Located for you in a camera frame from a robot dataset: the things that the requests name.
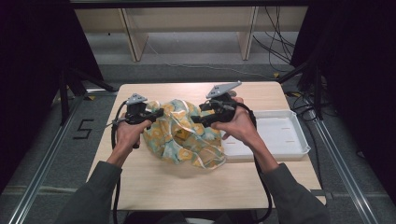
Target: sleeve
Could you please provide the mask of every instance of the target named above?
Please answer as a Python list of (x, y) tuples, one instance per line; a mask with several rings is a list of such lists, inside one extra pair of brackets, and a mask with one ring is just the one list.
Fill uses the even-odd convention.
[(90, 180), (73, 194), (54, 223), (108, 223), (121, 168), (99, 161)]
[(263, 180), (273, 196), (279, 223), (330, 223), (326, 206), (297, 183), (284, 163)]

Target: plastic tray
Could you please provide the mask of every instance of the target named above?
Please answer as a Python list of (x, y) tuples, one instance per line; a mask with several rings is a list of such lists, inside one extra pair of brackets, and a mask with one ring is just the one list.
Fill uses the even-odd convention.
[[(266, 110), (254, 115), (259, 135), (277, 160), (298, 161), (311, 149), (294, 112)], [(228, 159), (253, 159), (251, 150), (231, 136), (221, 144)]]

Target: wooden desk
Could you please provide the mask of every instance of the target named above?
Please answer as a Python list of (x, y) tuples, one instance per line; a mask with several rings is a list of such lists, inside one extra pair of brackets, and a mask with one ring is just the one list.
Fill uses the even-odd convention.
[[(108, 122), (120, 104), (134, 92), (151, 100), (169, 102), (175, 98), (199, 105), (216, 83), (128, 84), (120, 88)], [(276, 82), (246, 82), (234, 89), (253, 110), (289, 109)], [(189, 161), (174, 165), (161, 161), (142, 142), (123, 166), (120, 210), (215, 210), (268, 207), (254, 162), (230, 163), (208, 171)], [(110, 129), (102, 137), (92, 169), (111, 153)], [(311, 160), (285, 162), (298, 182), (308, 189), (320, 189)]]

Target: yellow patterned bag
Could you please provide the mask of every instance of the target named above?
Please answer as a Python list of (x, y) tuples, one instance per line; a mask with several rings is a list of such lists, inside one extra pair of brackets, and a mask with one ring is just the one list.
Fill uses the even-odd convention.
[(174, 164), (191, 161), (192, 165), (205, 169), (215, 169), (225, 162), (220, 131), (204, 128), (191, 120), (191, 116), (205, 116), (210, 112), (201, 112), (182, 100), (162, 105), (153, 101), (147, 106), (152, 111), (159, 108), (163, 108), (163, 116), (143, 132), (148, 148), (157, 157)]

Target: person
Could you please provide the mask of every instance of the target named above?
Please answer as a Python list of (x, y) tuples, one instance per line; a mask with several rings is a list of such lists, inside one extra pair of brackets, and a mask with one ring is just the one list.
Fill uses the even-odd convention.
[[(234, 97), (243, 103), (242, 98)], [(113, 189), (120, 178), (121, 167), (139, 136), (151, 122), (129, 125), (121, 122), (117, 144), (106, 162), (99, 161), (89, 181), (71, 197), (55, 223), (108, 223)], [(214, 129), (223, 130), (223, 139), (233, 136), (254, 153), (263, 172), (263, 179), (276, 206), (279, 223), (330, 223), (327, 208), (310, 191), (297, 183), (284, 163), (278, 164), (259, 136), (246, 109), (238, 106), (233, 120), (215, 122)]]

